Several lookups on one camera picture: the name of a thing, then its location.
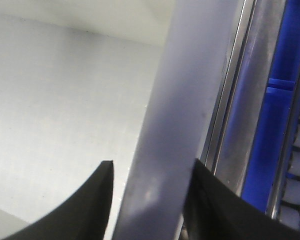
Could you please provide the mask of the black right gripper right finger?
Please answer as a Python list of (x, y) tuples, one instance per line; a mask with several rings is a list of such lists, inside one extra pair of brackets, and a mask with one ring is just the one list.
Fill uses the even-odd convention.
[(198, 159), (183, 208), (191, 240), (300, 240), (300, 232), (238, 197)]

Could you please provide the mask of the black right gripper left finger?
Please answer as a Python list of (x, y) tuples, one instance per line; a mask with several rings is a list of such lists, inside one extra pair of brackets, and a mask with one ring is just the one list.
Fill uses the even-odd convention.
[(102, 161), (60, 206), (6, 240), (102, 240), (109, 222), (114, 163)]

